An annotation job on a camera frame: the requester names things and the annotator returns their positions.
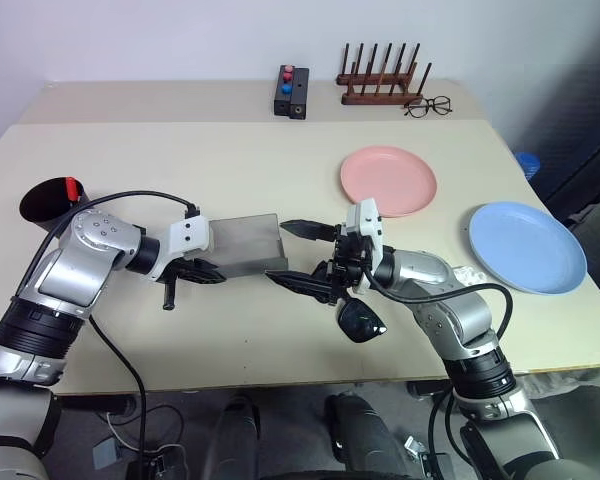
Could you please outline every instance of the pink plate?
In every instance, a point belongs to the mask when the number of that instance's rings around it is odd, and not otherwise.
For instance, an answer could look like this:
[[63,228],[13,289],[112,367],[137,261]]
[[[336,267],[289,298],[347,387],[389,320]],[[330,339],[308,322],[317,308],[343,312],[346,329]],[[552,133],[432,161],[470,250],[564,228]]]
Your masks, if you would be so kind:
[[375,198],[380,215],[400,217],[426,207],[436,177],[420,157],[396,147],[365,147],[349,155],[340,181],[352,202]]

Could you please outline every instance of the wire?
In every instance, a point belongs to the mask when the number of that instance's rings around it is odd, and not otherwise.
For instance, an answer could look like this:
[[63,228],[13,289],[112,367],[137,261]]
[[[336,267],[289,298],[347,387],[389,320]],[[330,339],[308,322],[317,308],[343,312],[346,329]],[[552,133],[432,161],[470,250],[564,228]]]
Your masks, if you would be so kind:
[[504,295],[504,299],[506,302],[504,315],[502,316],[502,322],[500,323],[500,327],[496,332],[498,339],[502,338],[504,332],[507,330],[509,326],[509,321],[511,320],[511,314],[513,313],[513,298],[511,297],[511,292],[507,290],[507,288],[499,285],[497,283],[480,283],[477,285],[470,285],[468,287],[459,288],[457,290],[451,290],[445,293],[439,293],[437,295],[428,295],[426,297],[418,297],[418,298],[408,298],[403,297],[401,295],[396,295],[395,293],[391,293],[386,288],[384,288],[378,280],[376,280],[371,273],[371,269],[368,266],[362,268],[364,275],[369,280],[371,286],[380,292],[380,294],[389,300],[393,300],[394,302],[402,303],[403,305],[417,305],[419,303],[431,303],[431,302],[440,302],[442,300],[449,300],[450,298],[459,297],[461,295],[466,295],[467,293],[477,292],[479,290],[497,290],[498,292]]
[[[120,434],[118,433],[118,431],[113,427],[113,423],[111,423],[111,414],[107,412],[107,424],[109,425],[109,430],[111,430],[111,433],[113,433],[113,436],[116,437],[116,439],[125,447],[128,448],[129,450],[133,451],[133,452],[139,452],[139,449],[137,447],[134,447],[133,445],[131,445],[129,442],[125,441]],[[159,446],[157,449],[155,450],[145,450],[145,453],[149,453],[149,454],[153,454],[153,455],[157,455],[159,454],[162,450],[165,450],[166,448],[178,448],[181,452],[182,452],[182,458],[184,459],[184,470],[185,470],[185,474],[186,474],[186,478],[187,480],[189,479],[189,465],[187,464],[187,451],[184,448],[184,446],[180,443],[166,443],[164,445]]]
[[[179,430],[178,430],[178,436],[173,443],[180,443],[180,441],[182,440],[182,434],[184,433],[184,424],[185,424],[184,416],[182,415],[182,412],[180,410],[178,410],[173,405],[167,405],[167,404],[156,405],[155,407],[151,407],[147,410],[147,416],[151,412],[155,412],[156,410],[160,410],[160,409],[164,409],[164,408],[173,411],[178,416],[178,421],[180,424]],[[98,412],[94,412],[94,414],[96,417],[98,417],[98,419],[100,419],[101,422],[108,423],[106,417],[101,416]],[[140,415],[136,415],[135,417],[129,418],[129,419],[125,420],[124,422],[111,422],[111,425],[113,425],[114,427],[122,427],[124,425],[129,425],[130,423],[135,422],[139,418],[140,418]]]
[[429,442],[429,460],[430,464],[433,467],[434,474],[438,478],[438,480],[443,480],[442,472],[440,471],[440,465],[438,465],[438,457],[436,456],[436,447],[433,440],[433,429],[436,424],[436,415],[438,414],[438,410],[440,409],[440,405],[444,401],[445,397],[449,395],[453,391],[453,387],[447,387],[447,389],[440,395],[435,402],[433,402],[433,407],[431,408],[431,413],[429,414],[429,426],[427,428],[427,439]]
[[40,243],[40,246],[38,247],[38,250],[36,250],[36,253],[33,255],[33,258],[31,259],[31,262],[29,263],[27,270],[24,272],[22,279],[20,280],[20,284],[18,285],[18,288],[16,289],[16,296],[20,295],[20,293],[22,292],[24,287],[27,285],[27,283],[29,283],[29,280],[31,280],[31,276],[33,275],[33,272],[35,271],[36,267],[38,266],[38,263],[40,263],[40,260],[42,259],[44,252],[47,250],[47,248],[51,244],[51,241],[53,240],[53,238],[56,235],[59,235],[65,228],[67,228],[67,225],[69,225],[69,222],[71,221],[71,219],[73,218],[73,216],[75,214],[82,212],[83,210],[87,210],[91,207],[95,207],[96,205],[100,205],[101,203],[109,202],[111,200],[117,200],[119,198],[124,198],[124,197],[137,197],[137,196],[162,197],[162,198],[166,198],[167,200],[173,200],[174,202],[182,203],[183,205],[185,205],[187,207],[188,212],[197,210],[196,206],[193,203],[188,202],[187,200],[184,200],[183,198],[176,197],[175,195],[171,195],[168,193],[155,192],[153,190],[130,190],[128,192],[119,192],[119,193],[114,193],[111,195],[105,195],[104,197],[100,197],[96,200],[91,200],[90,202],[87,202],[83,205],[78,205],[78,206],[72,208],[71,210],[69,210],[62,217],[60,217],[60,219],[58,220],[58,223],[56,223],[56,225],[51,229],[51,231],[49,231],[49,233],[47,233],[47,236],[44,237],[44,239]]
[[135,449],[138,452],[138,479],[144,480],[144,444],[145,444],[145,431],[147,427],[147,392],[144,389],[144,383],[142,382],[142,378],[133,368],[133,365],[125,358],[120,350],[109,340],[109,338],[105,335],[105,333],[100,329],[98,324],[96,323],[95,318],[93,316],[89,316],[89,323],[98,334],[98,336],[102,339],[102,341],[111,349],[111,351],[118,357],[118,359],[127,367],[129,373],[133,376],[134,380],[138,384],[138,391],[140,392],[140,433],[138,435],[138,448]]
[[469,459],[469,457],[467,456],[466,453],[464,453],[460,447],[458,446],[458,444],[456,443],[455,438],[453,438],[453,432],[451,431],[451,410],[453,410],[453,394],[451,392],[449,392],[449,401],[447,402],[447,409],[444,412],[444,428],[447,431],[447,438],[449,439],[449,443],[451,444],[451,447],[456,451],[456,453],[458,454],[458,456],[464,460],[466,463],[468,463],[469,465],[471,465],[471,460]]

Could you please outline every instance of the white wall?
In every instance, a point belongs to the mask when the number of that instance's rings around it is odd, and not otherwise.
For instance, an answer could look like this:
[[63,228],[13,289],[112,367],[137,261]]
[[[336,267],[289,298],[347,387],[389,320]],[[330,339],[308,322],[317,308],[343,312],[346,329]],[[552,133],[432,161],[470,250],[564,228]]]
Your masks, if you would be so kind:
[[515,145],[599,34],[600,0],[0,0],[0,135],[45,80],[331,79],[346,41],[407,41]]

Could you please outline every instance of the black cable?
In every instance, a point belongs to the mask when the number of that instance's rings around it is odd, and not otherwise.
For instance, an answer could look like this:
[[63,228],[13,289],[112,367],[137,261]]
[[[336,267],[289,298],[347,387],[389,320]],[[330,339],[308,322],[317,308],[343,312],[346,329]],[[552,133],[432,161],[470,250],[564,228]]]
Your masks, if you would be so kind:
[[116,357],[127,367],[129,373],[133,376],[134,380],[138,384],[138,391],[140,392],[140,431],[138,435],[138,479],[144,480],[144,443],[145,443],[145,431],[147,428],[147,392],[144,389],[144,383],[142,382],[142,378],[133,368],[133,365],[125,358],[120,350],[109,340],[109,338],[104,334],[100,327],[96,323],[95,318],[93,316],[89,316],[89,323],[96,331],[98,336],[102,339],[102,341],[111,349],[111,351],[115,354]]
[[[182,412],[180,410],[178,410],[173,405],[167,405],[167,404],[156,405],[155,407],[151,407],[147,410],[147,417],[149,416],[149,414],[151,412],[155,412],[156,410],[160,410],[163,408],[166,408],[166,409],[174,412],[178,416],[178,421],[179,421],[178,436],[175,441],[168,442],[168,443],[180,443],[180,441],[182,440],[182,435],[184,434],[184,426],[185,426],[184,416],[182,415]],[[102,423],[106,423],[108,425],[106,418],[102,417],[98,412],[93,412],[93,413],[96,415],[96,417],[98,417],[98,419]],[[123,427],[125,425],[129,425],[130,423],[137,421],[139,418],[140,418],[140,415],[136,415],[132,418],[125,420],[124,422],[113,422],[112,421],[111,425],[113,425],[114,427]]]
[[192,212],[192,211],[196,210],[196,206],[193,203],[188,202],[187,200],[184,200],[183,198],[176,197],[175,195],[170,195],[168,193],[155,192],[153,190],[130,190],[128,192],[119,192],[119,193],[114,193],[111,195],[105,195],[104,197],[100,197],[96,200],[91,200],[90,202],[87,202],[83,205],[78,205],[78,206],[72,208],[67,213],[65,213],[58,220],[58,223],[51,229],[51,231],[49,233],[47,233],[47,236],[44,237],[44,240],[42,240],[42,243],[40,243],[38,250],[36,250],[36,253],[34,254],[33,258],[31,259],[31,262],[29,263],[27,270],[24,272],[24,275],[22,276],[22,280],[20,280],[20,284],[18,285],[18,288],[16,289],[16,296],[20,295],[20,293],[22,292],[22,289],[26,286],[26,284],[31,279],[31,275],[33,275],[33,272],[35,271],[36,267],[38,266],[38,263],[40,263],[40,260],[42,260],[42,256],[44,255],[44,252],[47,250],[47,247],[49,247],[49,244],[51,244],[51,241],[53,240],[53,238],[56,235],[59,235],[65,228],[67,228],[67,225],[69,225],[69,222],[71,221],[71,219],[73,218],[73,216],[75,214],[82,212],[83,210],[87,210],[91,207],[95,207],[96,205],[99,205],[101,203],[109,202],[111,200],[117,200],[118,198],[124,198],[124,197],[137,197],[137,196],[162,197],[162,198],[166,198],[167,200],[173,200],[174,202],[182,203],[183,205],[185,205],[187,207],[187,212]]
[[456,451],[456,453],[462,460],[471,465],[471,460],[469,459],[467,454],[460,449],[460,447],[456,443],[455,438],[453,438],[453,432],[451,431],[451,410],[453,410],[453,401],[453,394],[449,392],[449,401],[447,402],[447,409],[444,412],[444,428],[447,431],[447,438],[449,439],[451,447]]
[[431,408],[431,413],[429,414],[429,427],[427,428],[427,439],[429,442],[429,460],[430,464],[433,467],[434,474],[436,475],[437,480],[443,480],[442,472],[440,471],[440,465],[438,465],[438,457],[436,456],[436,447],[433,440],[433,429],[436,424],[436,415],[438,414],[438,410],[440,409],[440,405],[444,401],[445,397],[449,395],[453,391],[453,387],[447,387],[442,395],[440,395],[435,402],[433,402],[433,407]]
[[470,285],[468,287],[459,288],[457,290],[451,290],[445,293],[439,293],[437,295],[428,295],[426,297],[419,298],[408,298],[403,297],[401,295],[396,295],[395,293],[391,293],[386,288],[384,288],[380,284],[380,282],[374,278],[369,267],[363,267],[362,271],[369,280],[371,286],[375,290],[380,292],[382,296],[388,298],[389,300],[393,300],[394,302],[402,303],[403,305],[417,305],[419,303],[440,302],[442,300],[449,300],[450,298],[459,297],[460,295],[466,295],[467,293],[473,293],[479,290],[497,290],[498,292],[502,293],[502,295],[504,295],[504,299],[506,302],[502,322],[500,323],[500,327],[496,332],[496,335],[499,339],[502,338],[502,335],[504,335],[504,332],[509,326],[511,314],[513,313],[513,298],[511,297],[511,292],[509,292],[509,290],[507,290],[506,287],[503,287],[502,285],[499,285],[497,283],[480,283],[477,285]]

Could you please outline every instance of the table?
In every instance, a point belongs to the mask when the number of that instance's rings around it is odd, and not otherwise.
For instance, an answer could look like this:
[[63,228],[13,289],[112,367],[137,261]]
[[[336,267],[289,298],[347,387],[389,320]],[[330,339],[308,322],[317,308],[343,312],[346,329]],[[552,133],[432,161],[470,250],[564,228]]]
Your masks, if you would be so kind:
[[[227,88],[234,97],[219,96]],[[454,112],[409,120],[398,107],[343,107],[341,88],[313,82],[307,121],[273,117],[270,82],[121,82],[45,88],[0,140],[0,317],[44,232],[18,214],[38,182],[72,175],[91,198],[129,189],[170,192],[210,219],[277,213],[337,223],[349,205],[340,162],[370,144],[410,150],[431,166],[438,193],[421,212],[386,219],[385,241],[427,250],[453,266],[479,266],[467,238],[477,207],[511,200],[544,208],[512,154],[460,86],[432,81]],[[181,218],[161,199],[106,206],[149,233]],[[332,245],[283,232],[290,267],[310,272]],[[575,292],[512,291],[514,313],[502,346],[515,372],[600,366],[600,291],[587,277]],[[410,312],[377,294],[364,297],[388,332],[365,344],[340,331],[335,310],[264,276],[221,285],[178,286],[176,309],[161,309],[162,285],[114,273],[95,316],[141,373],[149,390],[279,385],[445,376]],[[504,302],[483,294],[494,326]],[[83,327],[68,354],[62,394],[127,392],[124,367]]]

